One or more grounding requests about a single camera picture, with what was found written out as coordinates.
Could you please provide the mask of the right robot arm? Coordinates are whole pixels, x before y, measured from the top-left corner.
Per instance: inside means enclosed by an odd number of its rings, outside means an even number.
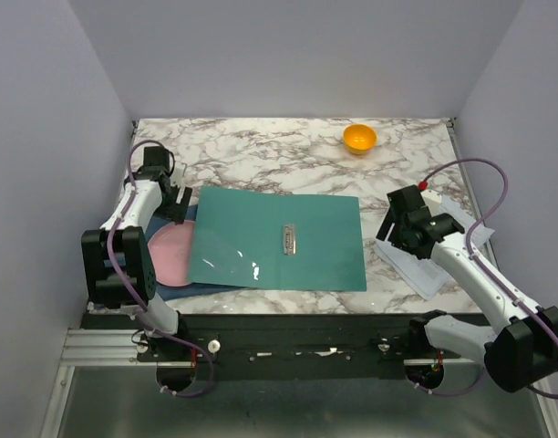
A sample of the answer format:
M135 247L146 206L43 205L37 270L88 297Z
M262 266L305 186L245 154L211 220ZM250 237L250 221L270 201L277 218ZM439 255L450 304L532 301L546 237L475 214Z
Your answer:
M544 308L515 289L468 244L464 227L447 213L433 214L433 193L410 185L387 196L377 240L418 260L431 260L453 277L488 323L476 326L433 310L410 320L404 348L425 358L448 350L485 368L507 392L558 371L558 308Z

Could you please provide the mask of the teal folder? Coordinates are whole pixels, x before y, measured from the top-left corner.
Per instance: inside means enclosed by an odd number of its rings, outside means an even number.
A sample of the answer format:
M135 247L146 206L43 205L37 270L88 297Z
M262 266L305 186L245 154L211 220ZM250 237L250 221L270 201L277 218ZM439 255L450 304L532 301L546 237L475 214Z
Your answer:
M204 186L188 277L256 289L364 292L359 201Z

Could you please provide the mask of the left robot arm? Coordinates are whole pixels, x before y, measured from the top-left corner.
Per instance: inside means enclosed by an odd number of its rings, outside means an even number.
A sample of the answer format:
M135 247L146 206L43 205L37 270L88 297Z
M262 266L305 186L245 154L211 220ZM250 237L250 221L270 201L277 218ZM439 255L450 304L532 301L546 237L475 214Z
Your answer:
M190 346L180 313L157 293L155 267L146 231L153 216L182 224L192 189L174 178L175 158L158 141L141 141L142 164L127 164L123 195L110 218L81 236L89 301L137 320L169 360L180 360Z

